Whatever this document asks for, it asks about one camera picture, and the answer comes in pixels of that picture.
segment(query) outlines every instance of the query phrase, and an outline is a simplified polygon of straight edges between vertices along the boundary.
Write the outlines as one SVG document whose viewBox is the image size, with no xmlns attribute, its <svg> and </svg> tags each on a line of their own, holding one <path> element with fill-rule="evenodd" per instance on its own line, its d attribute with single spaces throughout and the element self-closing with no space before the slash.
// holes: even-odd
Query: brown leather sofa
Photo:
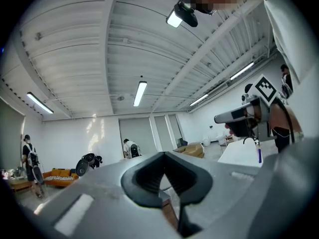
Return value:
<svg viewBox="0 0 319 239">
<path fill-rule="evenodd" d="M 49 180 L 46 181 L 45 178 L 50 176 L 59 176 L 59 177 L 73 177 L 73 180 Z M 79 176 L 76 175 L 76 173 L 71 174 L 71 170 L 65 170 L 65 169 L 52 169 L 51 172 L 43 173 L 44 183 L 46 185 L 50 186 L 59 186 L 59 187 L 67 187 L 71 185 L 73 182 L 75 182 Z"/>
<path fill-rule="evenodd" d="M 203 149 L 203 146 L 200 144 L 200 142 L 190 143 L 187 146 L 182 146 L 173 151 L 181 153 L 181 154 L 193 156 L 193 157 L 199 157 L 199 158 L 204 157 L 204 149 Z"/>
</svg>

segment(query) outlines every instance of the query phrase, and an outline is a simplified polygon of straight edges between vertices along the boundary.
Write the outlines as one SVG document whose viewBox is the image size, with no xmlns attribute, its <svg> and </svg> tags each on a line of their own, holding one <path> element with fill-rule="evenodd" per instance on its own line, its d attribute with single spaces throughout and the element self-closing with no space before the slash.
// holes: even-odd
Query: white column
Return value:
<svg viewBox="0 0 319 239">
<path fill-rule="evenodd" d="M 155 147 L 158 150 L 158 152 L 161 152 L 163 151 L 163 148 L 161 147 L 160 136 L 158 132 L 158 127 L 156 126 L 154 115 L 150 115 L 150 123 L 151 123 L 151 129 L 153 133 L 153 139 L 155 142 Z"/>
<path fill-rule="evenodd" d="M 171 127 L 168 114 L 165 115 L 165 120 L 166 120 L 166 125 L 167 125 L 167 128 L 168 128 L 170 140 L 171 140 L 171 143 L 173 145 L 173 149 L 177 149 L 177 144 L 176 144 L 173 128 Z"/>
</svg>

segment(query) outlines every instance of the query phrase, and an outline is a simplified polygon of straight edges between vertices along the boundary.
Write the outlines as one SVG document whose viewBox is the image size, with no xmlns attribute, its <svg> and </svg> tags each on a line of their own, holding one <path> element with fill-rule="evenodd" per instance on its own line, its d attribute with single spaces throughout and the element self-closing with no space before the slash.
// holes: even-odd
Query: white shirt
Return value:
<svg viewBox="0 0 319 239">
<path fill-rule="evenodd" d="M 306 137 L 319 136 L 319 50 L 304 16 L 290 0 L 265 0 L 278 50 L 292 78 L 289 106 Z"/>
<path fill-rule="evenodd" d="M 127 141 L 124 146 L 123 146 L 123 150 L 129 155 L 129 158 L 132 158 L 132 155 L 131 155 L 131 146 L 136 143 L 133 142 L 133 141 Z"/>
</svg>

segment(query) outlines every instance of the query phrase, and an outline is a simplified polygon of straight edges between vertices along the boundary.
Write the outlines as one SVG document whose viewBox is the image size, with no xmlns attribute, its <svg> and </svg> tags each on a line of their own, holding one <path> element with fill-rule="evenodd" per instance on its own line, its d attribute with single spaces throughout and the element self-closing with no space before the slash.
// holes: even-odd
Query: person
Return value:
<svg viewBox="0 0 319 239">
<path fill-rule="evenodd" d="M 25 142 L 25 145 L 23 146 L 23 150 L 22 150 L 22 154 L 23 154 L 22 163 L 25 163 L 26 175 L 27 175 L 28 181 L 32 183 L 36 196 L 38 198 L 42 198 L 44 195 L 44 191 L 39 183 L 36 184 L 34 182 L 35 178 L 33 175 L 32 167 L 30 166 L 27 160 L 30 150 L 34 150 L 34 152 L 36 152 L 34 146 L 32 146 L 31 144 L 30 135 L 26 134 L 23 141 Z"/>
<path fill-rule="evenodd" d="M 191 0 L 207 9 L 226 9 L 239 0 Z M 291 0 L 264 0 L 273 28 L 277 49 L 290 69 L 294 93 L 289 97 L 287 111 L 294 131 L 305 137 L 319 136 L 319 49 L 317 38 L 301 12 Z M 272 128 L 289 129 L 285 113 L 278 105 L 271 105 L 269 123 Z"/>
<path fill-rule="evenodd" d="M 124 150 L 124 156 L 127 158 L 134 158 L 134 157 L 140 156 L 137 144 L 128 139 L 124 140 L 123 150 Z"/>
<path fill-rule="evenodd" d="M 253 86 L 252 84 L 247 84 L 245 87 L 245 93 L 248 93 L 248 91 L 250 90 L 252 86 Z M 280 92 L 278 93 L 278 97 L 284 104 L 287 103 L 287 100 L 285 100 L 285 98 L 283 97 L 283 94 L 281 94 Z M 283 149 L 289 146 L 290 144 L 290 137 L 289 137 L 290 130 L 276 126 L 272 129 L 272 132 L 273 132 L 273 135 L 277 137 L 275 139 L 275 145 L 278 149 L 278 153 L 281 153 Z"/>
<path fill-rule="evenodd" d="M 283 76 L 281 78 L 281 81 L 282 81 L 282 90 L 283 90 L 283 93 L 285 95 L 286 98 L 290 97 L 291 94 L 293 93 L 293 83 L 291 81 L 291 76 L 290 76 L 290 72 L 289 72 L 289 68 L 288 66 L 286 66 L 285 64 L 283 64 L 281 67 L 280 67 L 282 73 L 283 73 Z"/>
</svg>

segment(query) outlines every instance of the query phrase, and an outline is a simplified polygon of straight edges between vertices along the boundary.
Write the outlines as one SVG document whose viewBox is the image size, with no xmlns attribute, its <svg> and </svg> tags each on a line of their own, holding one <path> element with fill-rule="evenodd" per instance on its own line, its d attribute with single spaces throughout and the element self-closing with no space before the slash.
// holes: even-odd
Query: black cable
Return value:
<svg viewBox="0 0 319 239">
<path fill-rule="evenodd" d="M 291 121 L 289 113 L 288 113 L 285 105 L 283 104 L 283 102 L 281 102 L 281 100 L 279 98 L 276 97 L 275 100 L 276 100 L 276 103 L 279 105 L 279 107 L 284 111 L 284 113 L 286 115 L 286 118 L 287 118 L 287 121 L 288 121 L 288 124 L 289 124 L 289 128 L 290 128 L 291 141 L 293 143 L 295 143 L 295 135 L 294 135 L 293 123 Z"/>
</svg>

